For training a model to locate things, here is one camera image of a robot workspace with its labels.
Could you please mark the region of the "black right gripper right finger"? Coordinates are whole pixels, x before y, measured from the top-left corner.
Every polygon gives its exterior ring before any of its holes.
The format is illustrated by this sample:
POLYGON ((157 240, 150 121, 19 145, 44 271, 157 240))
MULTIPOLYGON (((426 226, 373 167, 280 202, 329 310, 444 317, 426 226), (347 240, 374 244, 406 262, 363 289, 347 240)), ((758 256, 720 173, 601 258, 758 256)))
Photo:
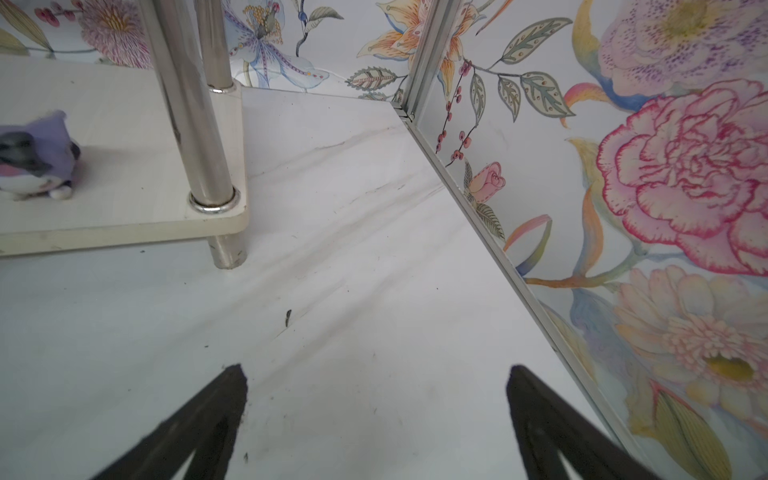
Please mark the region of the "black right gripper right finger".
POLYGON ((530 479, 567 479, 570 464, 583 479, 655 479, 523 365, 506 385, 510 417, 530 479))

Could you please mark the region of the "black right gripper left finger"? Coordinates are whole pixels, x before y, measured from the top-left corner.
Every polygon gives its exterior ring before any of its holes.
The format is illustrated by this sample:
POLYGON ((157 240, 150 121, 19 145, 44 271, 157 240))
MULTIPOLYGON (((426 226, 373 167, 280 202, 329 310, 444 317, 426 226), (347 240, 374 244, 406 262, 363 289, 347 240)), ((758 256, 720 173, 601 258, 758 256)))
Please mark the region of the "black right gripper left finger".
POLYGON ((239 364, 226 367, 97 479, 223 479, 234 452, 247 402, 239 364))

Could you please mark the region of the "black purple toy figure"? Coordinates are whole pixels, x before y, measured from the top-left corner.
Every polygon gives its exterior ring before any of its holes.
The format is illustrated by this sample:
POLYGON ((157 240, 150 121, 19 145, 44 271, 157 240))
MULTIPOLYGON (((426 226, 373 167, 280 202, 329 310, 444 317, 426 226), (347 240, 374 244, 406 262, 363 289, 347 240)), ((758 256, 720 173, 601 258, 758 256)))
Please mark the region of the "black purple toy figure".
POLYGON ((24 125, 1 127, 1 192, 15 201, 72 196, 81 149, 66 127, 67 115, 50 112, 24 125))

